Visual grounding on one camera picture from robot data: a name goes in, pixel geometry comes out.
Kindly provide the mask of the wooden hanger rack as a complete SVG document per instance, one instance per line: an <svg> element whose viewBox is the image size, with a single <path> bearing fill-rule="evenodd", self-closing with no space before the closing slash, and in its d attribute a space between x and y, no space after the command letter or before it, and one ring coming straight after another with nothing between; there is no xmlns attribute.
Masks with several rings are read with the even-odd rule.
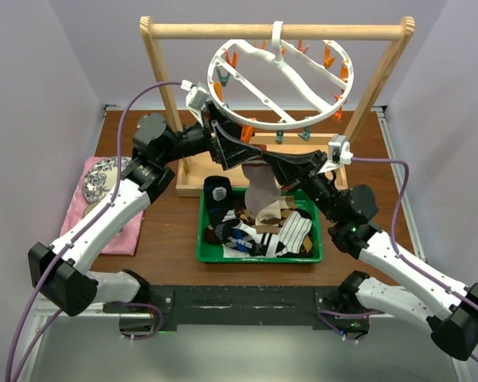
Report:
<svg viewBox="0 0 478 382"><path fill-rule="evenodd" d="M270 25L156 24L149 17L140 19L140 33L157 80L156 86L160 90L166 108L166 114L163 116L174 130L181 131L185 128L180 125L178 110L175 106L171 91L172 83L167 79L167 69L163 55L160 52L159 42L163 39L219 40L222 45L230 39L246 39L257 45L264 46L271 41L275 22ZM350 141L357 130L362 126L366 114L378 98L385 82L390 77L394 66L413 36L414 29L415 22L411 17L403 18L396 25L286 25L283 23L281 27L281 37L299 47L306 48L309 55L319 60L323 58L323 47L319 42L324 39L337 41L339 44L341 44L343 40L387 42L388 46L378 65L378 69L372 77L345 131L345 136L348 141ZM245 131L245 138L250 132L257 130L262 129L255 127L247 129ZM249 144L260 148L262 150L261 156L248 160L231 170L242 167L243 165L260 164L262 166L268 166L262 158L262 155L266 151L273 150L261 146L257 142L249 141ZM188 159L189 158L182 158L177 160L177 162L186 163ZM175 176L172 180L179 179L182 176L181 171L174 171L174 173Z"/></svg>

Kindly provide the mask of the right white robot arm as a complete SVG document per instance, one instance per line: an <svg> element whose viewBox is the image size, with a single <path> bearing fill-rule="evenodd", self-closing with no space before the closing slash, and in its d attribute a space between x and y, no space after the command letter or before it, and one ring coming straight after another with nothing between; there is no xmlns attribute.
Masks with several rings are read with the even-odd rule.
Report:
<svg viewBox="0 0 478 382"><path fill-rule="evenodd" d="M326 177L341 165L362 162L361 157L320 151L266 151L262 157L284 188L302 190L333 223L328 233L341 252L399 284L378 286L373 278L363 276L339 292L339 304L345 311L355 313L363 307L369 315L399 316L421 326L447 355L459 361L472 358L478 345L478 283L468 286L441 273L398 244L394 230L382 230L373 220L378 207L371 187L338 190Z"/></svg>

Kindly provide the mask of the grey sock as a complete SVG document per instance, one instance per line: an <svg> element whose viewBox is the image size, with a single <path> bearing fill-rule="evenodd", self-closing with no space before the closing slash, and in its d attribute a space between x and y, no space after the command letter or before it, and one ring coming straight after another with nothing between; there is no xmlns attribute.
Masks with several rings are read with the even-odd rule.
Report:
<svg viewBox="0 0 478 382"><path fill-rule="evenodd" d="M242 172L249 181L245 191L245 207L253 217L280 199L281 191L268 166L243 165Z"/></svg>

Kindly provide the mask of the blue patterned plate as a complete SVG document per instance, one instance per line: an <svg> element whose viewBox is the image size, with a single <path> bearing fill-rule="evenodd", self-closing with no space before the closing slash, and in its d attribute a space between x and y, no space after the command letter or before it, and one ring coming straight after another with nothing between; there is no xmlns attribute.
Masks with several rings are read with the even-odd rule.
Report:
<svg viewBox="0 0 478 382"><path fill-rule="evenodd" d="M118 157L99 159L83 177L82 192L89 203L97 203L112 190L118 174Z"/></svg>

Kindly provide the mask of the green plastic bin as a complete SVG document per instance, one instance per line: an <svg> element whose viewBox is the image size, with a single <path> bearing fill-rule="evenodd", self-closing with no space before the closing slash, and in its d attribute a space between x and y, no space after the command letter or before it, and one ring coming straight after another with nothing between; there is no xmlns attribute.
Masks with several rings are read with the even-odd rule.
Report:
<svg viewBox="0 0 478 382"><path fill-rule="evenodd" d="M287 264L311 264L320 263L324 258L323 238L320 224L320 211L302 192L297 191L294 194L296 207L308 212L312 219L311 229L311 256L302 258L268 258L265 256L257 257L225 257L221 245L209 244L204 240L204 231L210 224L210 219L206 210L204 192L200 192L199 202L199 221L197 230L196 259L201 263L287 263Z"/></svg>

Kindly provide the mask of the white black striped sock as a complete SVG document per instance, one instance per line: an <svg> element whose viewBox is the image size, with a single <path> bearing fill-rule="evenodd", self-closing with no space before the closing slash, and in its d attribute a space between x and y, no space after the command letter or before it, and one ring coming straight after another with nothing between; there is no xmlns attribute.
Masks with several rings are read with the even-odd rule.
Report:
<svg viewBox="0 0 478 382"><path fill-rule="evenodd" d="M276 250L276 256L299 255L304 239L311 231L312 225L311 215L308 212L294 209L278 234L281 247Z"/></svg>

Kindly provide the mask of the black blue sports sock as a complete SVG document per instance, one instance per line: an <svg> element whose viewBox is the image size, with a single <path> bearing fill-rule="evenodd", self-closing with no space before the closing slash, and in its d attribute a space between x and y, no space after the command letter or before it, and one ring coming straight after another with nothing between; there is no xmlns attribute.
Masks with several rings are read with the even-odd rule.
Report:
<svg viewBox="0 0 478 382"><path fill-rule="evenodd" d="M262 235L236 214L233 190L227 177L210 176L204 180L204 202L215 236L225 247L251 256L265 255Z"/></svg>

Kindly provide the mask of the beige tan sock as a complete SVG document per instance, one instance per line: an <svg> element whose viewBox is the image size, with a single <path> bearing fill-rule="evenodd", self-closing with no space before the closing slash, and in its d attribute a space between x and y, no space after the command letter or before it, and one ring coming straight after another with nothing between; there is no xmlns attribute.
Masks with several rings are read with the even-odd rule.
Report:
<svg viewBox="0 0 478 382"><path fill-rule="evenodd" d="M259 211L255 218L254 228L257 233L278 233L284 222L296 208L293 200L280 199Z"/></svg>

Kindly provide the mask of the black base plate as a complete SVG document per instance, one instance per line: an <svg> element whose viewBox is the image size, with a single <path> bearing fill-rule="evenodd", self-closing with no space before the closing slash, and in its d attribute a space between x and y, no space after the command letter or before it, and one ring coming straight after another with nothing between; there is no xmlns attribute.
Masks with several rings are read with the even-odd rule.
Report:
<svg viewBox="0 0 478 382"><path fill-rule="evenodd" d="M336 286L152 285L151 302L163 312L165 331L181 325L281 325L328 327L318 312L367 311Z"/></svg>

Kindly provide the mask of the pink cloth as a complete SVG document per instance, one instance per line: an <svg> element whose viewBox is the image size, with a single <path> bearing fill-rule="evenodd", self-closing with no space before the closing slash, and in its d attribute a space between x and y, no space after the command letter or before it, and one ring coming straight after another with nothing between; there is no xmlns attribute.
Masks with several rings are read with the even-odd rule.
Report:
<svg viewBox="0 0 478 382"><path fill-rule="evenodd" d="M92 209L90 206L92 204L89 204L83 196L81 188L82 181L90 167L102 158L105 157L90 157L86 160L84 171L72 196L59 236L63 236L67 231L71 230L76 224L78 224L87 213L91 212ZM108 243L101 253L103 255L134 255L139 239L142 220L143 211L131 219Z"/></svg>

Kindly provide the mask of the white round clip hanger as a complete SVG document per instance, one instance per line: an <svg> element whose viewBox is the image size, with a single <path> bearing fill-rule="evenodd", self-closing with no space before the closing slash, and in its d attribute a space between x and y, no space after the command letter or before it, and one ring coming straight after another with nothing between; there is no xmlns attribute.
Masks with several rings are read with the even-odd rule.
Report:
<svg viewBox="0 0 478 382"><path fill-rule="evenodd" d="M228 119L267 131L290 131L335 117L347 103L355 68L337 41L322 40L323 58L281 37L283 23L274 23L271 41L257 45L230 39L210 59L206 81L214 106ZM274 114L275 120L248 117L236 111L232 98L217 88L228 81L233 90Z"/></svg>

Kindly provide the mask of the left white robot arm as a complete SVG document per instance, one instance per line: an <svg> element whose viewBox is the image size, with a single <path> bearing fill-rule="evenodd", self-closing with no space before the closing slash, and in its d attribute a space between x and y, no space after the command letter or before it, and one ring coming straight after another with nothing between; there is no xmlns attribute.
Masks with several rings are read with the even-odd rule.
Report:
<svg viewBox="0 0 478 382"><path fill-rule="evenodd" d="M197 122L174 130L157 113L138 121L132 160L117 170L107 196L79 223L49 246L34 244L28 253L35 292L69 317L97 302L122 303L131 312L144 310L150 284L134 271L97 274L92 264L124 227L152 205L175 176L170 163L209 153L225 169L253 157L245 138L253 120L234 120L208 101L197 110Z"/></svg>

